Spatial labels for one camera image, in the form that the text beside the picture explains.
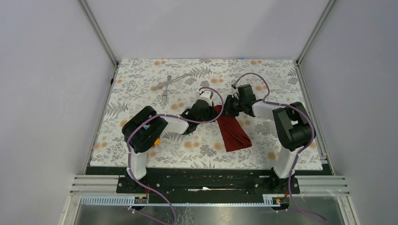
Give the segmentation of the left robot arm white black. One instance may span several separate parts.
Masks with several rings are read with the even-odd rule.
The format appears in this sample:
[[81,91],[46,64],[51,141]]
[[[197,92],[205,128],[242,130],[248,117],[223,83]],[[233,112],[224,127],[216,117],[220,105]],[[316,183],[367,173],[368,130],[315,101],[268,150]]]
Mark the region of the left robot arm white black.
[[199,124],[214,122],[219,116],[214,104],[202,99],[180,115],[159,114],[151,106],[144,107],[122,128],[128,148],[128,187],[135,193],[144,190],[147,151],[163,133],[189,135]]

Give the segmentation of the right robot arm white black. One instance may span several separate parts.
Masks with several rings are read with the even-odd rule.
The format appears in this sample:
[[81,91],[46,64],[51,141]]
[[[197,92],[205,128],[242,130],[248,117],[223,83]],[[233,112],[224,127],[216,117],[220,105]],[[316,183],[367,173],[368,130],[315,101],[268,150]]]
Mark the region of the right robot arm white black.
[[316,136],[303,103],[284,104],[257,99],[251,85],[246,84],[239,86],[237,93],[226,97],[222,113],[232,117],[245,113],[275,123],[282,148],[272,168],[275,177],[269,180],[269,187],[275,193],[283,192],[288,186],[287,178],[294,174],[297,155],[308,147]]

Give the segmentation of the dark red cloth napkin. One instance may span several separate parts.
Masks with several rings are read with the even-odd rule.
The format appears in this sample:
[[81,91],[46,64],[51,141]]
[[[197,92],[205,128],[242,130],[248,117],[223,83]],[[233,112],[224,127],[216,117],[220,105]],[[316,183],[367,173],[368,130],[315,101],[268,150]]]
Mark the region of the dark red cloth napkin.
[[235,117],[220,116],[216,121],[227,152],[252,147],[250,138]]

